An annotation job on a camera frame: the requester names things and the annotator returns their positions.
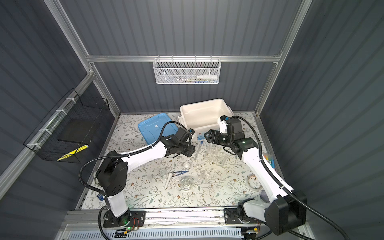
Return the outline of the blue plastic box lid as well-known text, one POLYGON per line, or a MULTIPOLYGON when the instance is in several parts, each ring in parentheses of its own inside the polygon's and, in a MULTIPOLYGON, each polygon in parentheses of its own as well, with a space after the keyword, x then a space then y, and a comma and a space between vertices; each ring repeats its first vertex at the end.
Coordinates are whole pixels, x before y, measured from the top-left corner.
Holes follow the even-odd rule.
MULTIPOLYGON (((171 118, 165 114, 160 113, 154 117, 151 117, 141 123, 138 124, 138 128, 144 137, 144 140, 148 145, 154 143, 162 130, 162 127, 165 123, 170 122, 171 118)), ((176 124, 168 124, 162 134, 162 136, 170 136, 174 135, 178 131, 178 127, 176 124)))

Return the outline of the white bottle in basket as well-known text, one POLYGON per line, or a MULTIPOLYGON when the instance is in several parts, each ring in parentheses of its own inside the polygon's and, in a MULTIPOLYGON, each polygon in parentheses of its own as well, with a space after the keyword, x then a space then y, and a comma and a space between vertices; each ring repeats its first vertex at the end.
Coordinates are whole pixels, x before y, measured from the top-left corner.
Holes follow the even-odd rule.
POLYGON ((201 79, 204 81, 217 81, 219 79, 218 75, 199 75, 197 76, 197 79, 201 79))

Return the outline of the coloured marker set box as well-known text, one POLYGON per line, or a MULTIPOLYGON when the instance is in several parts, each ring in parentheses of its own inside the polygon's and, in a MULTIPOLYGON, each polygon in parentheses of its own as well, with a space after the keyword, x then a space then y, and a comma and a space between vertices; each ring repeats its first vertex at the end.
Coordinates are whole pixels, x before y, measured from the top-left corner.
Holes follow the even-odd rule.
POLYGON ((276 168, 274 156, 271 154, 263 154, 265 160, 271 165, 273 169, 276 168))

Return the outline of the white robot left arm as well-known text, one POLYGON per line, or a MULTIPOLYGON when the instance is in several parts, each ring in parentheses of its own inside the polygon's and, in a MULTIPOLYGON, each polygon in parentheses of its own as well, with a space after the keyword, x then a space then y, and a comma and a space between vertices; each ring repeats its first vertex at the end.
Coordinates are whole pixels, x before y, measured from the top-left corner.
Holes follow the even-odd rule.
POLYGON ((191 157, 196 151, 192 145, 193 129, 178 128, 173 135, 158 139, 141 149, 125 154, 109 153, 103 160, 96 179, 104 190, 103 196, 113 216, 119 218, 128 213, 129 209, 123 193, 126 187, 128 173, 153 160, 170 155, 191 157))

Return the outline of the white plastic storage box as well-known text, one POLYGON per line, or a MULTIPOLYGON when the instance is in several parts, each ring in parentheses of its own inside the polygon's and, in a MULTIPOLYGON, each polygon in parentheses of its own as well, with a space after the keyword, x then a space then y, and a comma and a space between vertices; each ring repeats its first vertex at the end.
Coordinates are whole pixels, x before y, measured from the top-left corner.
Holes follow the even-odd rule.
POLYGON ((209 130, 219 130, 218 119, 225 115, 234 115, 232 109, 223 99, 214 99, 180 107, 179 122, 187 129, 193 129, 195 134, 192 141, 205 140, 204 133, 209 130))

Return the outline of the blue tweezers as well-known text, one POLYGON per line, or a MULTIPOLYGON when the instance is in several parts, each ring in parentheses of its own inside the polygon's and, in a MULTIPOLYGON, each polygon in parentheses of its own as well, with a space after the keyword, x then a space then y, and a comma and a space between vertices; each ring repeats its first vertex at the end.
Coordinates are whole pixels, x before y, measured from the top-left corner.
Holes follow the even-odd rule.
POLYGON ((188 173, 189 171, 176 171, 172 172, 172 177, 180 176, 182 174, 188 173))

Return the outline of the round tape roll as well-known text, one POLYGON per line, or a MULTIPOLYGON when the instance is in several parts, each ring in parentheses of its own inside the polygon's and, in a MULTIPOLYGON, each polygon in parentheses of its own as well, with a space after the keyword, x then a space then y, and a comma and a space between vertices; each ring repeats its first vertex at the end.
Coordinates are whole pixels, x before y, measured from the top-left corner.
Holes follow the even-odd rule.
POLYGON ((247 177, 246 184, 247 184, 247 187, 253 191, 258 191, 263 188, 262 184, 260 183, 260 181, 255 175, 249 175, 247 177))

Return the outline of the clear glass flask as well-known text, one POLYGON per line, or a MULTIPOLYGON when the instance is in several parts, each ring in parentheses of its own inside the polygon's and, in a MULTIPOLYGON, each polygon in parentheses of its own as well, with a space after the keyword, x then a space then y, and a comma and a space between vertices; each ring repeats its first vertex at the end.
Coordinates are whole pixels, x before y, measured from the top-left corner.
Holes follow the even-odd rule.
POLYGON ((180 188, 183 191, 188 191, 193 186, 194 179, 192 177, 186 176, 180 180, 180 188))

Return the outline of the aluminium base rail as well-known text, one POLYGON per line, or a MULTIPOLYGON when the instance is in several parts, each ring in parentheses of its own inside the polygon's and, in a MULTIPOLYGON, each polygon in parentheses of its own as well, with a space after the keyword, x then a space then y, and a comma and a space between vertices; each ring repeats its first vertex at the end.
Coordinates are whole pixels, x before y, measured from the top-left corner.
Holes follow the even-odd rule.
MULTIPOLYGON (((233 214, 226 215, 225 209, 231 212, 236 207, 187 207, 187 208, 149 208, 131 209, 133 216, 135 212, 144 211, 146 214, 140 220, 140 229, 149 230, 156 228, 200 228, 200 227, 256 227, 268 230, 268 227, 260 220, 251 220, 242 223, 232 220, 233 214)), ((68 211, 59 230, 97 230, 99 210, 75 210, 68 211)))

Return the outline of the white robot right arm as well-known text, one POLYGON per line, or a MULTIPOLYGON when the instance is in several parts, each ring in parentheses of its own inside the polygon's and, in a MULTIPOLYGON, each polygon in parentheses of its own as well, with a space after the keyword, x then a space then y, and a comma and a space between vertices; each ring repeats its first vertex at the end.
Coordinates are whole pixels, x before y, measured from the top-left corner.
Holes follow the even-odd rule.
POLYGON ((267 225, 275 235, 289 232, 306 223, 306 196, 296 192, 272 168, 263 156, 259 137, 247 138, 239 116, 221 116, 219 129, 204 134, 208 143, 222 146, 238 156, 256 176, 263 191, 253 199, 239 202, 236 217, 243 223, 252 220, 267 225))

